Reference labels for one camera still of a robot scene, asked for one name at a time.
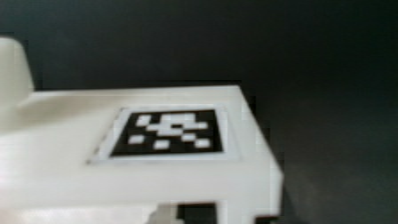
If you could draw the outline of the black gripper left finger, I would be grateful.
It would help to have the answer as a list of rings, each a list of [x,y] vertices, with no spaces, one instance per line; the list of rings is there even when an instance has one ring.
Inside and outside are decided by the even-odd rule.
[[[180,204],[176,218],[183,224],[217,224],[217,204],[214,202]]]

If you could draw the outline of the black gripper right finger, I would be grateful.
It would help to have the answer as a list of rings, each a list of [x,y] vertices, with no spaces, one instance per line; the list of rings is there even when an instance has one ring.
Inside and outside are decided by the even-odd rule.
[[[278,224],[279,217],[276,216],[262,216],[255,219],[255,224]]]

